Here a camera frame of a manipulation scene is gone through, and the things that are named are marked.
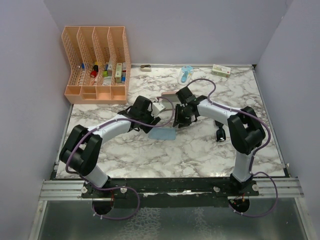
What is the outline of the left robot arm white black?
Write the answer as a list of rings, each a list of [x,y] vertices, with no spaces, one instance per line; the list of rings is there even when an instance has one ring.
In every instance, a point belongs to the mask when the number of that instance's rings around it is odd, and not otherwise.
[[[78,124],[64,143],[59,160],[92,183],[97,196],[106,197],[111,190],[107,182],[110,177],[97,165],[103,144],[132,130],[143,130],[148,133],[160,122],[159,114],[165,109],[161,102],[152,102],[144,96],[138,96],[133,105],[119,111],[116,116],[104,123],[91,127]]]

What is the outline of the aluminium rail frame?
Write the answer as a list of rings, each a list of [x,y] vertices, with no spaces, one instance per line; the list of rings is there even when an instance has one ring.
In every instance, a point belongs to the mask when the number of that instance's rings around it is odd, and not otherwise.
[[[79,201],[82,199],[83,180],[45,180],[42,183],[40,201]]]

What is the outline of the blue white packaged item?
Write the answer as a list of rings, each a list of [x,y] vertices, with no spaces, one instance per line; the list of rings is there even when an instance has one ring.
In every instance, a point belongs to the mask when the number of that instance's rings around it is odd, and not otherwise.
[[[190,65],[183,66],[177,78],[178,84],[182,86],[186,86],[190,82],[193,76],[193,73],[194,73],[194,68],[192,66]]]

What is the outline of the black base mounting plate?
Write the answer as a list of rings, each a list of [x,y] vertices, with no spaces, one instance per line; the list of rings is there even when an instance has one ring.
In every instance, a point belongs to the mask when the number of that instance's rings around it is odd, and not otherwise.
[[[228,207],[228,199],[256,197],[255,180],[238,185],[229,177],[112,178],[98,190],[84,184],[83,199],[110,202],[115,208]]]

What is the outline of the peach desk file organizer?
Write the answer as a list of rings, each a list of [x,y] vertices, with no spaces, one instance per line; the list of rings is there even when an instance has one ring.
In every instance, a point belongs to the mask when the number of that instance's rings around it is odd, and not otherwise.
[[[131,58],[124,26],[66,26],[61,35],[70,65],[64,92],[71,104],[126,104]]]

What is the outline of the red black small bottle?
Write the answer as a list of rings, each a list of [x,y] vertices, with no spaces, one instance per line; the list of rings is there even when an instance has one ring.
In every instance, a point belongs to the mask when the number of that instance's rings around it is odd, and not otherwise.
[[[95,78],[98,75],[99,72],[99,66],[97,64],[93,65],[92,71],[90,73],[91,78]]]

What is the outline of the green white box in organizer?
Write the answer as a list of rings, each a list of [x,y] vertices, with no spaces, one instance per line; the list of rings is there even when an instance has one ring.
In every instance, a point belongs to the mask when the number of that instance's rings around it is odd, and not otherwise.
[[[116,64],[116,69],[115,69],[115,82],[117,84],[120,84],[122,82],[122,72],[123,72],[123,64],[121,62],[118,62]]]

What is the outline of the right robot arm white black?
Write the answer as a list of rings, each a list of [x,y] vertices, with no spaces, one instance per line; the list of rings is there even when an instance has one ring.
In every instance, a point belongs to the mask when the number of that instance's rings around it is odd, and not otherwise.
[[[242,195],[253,179],[251,171],[254,151],[262,145],[266,137],[253,108],[231,108],[211,103],[204,95],[196,97],[187,86],[175,95],[180,103],[175,106],[174,127],[188,127],[196,122],[198,117],[214,120],[219,128],[228,127],[230,140],[236,151],[234,169],[229,177],[229,189],[236,196]]]

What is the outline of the light blue cleaning cloth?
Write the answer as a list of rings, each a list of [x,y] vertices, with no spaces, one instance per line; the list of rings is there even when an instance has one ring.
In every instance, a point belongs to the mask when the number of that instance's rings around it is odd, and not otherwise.
[[[153,140],[174,141],[176,139],[176,129],[173,127],[153,128],[148,133],[148,138]]]

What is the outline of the black sunglasses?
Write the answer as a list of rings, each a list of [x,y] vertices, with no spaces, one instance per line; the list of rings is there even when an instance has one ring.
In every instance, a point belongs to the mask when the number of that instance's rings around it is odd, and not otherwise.
[[[218,127],[216,131],[216,141],[217,142],[224,142],[226,140],[226,132],[223,129],[224,124],[218,121],[214,121],[215,125]]]

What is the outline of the small white green box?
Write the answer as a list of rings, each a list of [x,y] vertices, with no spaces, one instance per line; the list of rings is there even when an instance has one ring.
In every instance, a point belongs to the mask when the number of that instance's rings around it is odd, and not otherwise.
[[[214,64],[212,66],[211,73],[215,76],[229,78],[231,74],[231,68],[227,66]]]

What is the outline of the pink glasses case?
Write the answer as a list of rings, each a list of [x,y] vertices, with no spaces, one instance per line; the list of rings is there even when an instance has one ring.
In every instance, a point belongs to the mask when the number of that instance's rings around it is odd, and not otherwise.
[[[176,95],[176,91],[162,92],[160,101],[165,106],[166,111],[175,109],[176,105],[181,103]]]

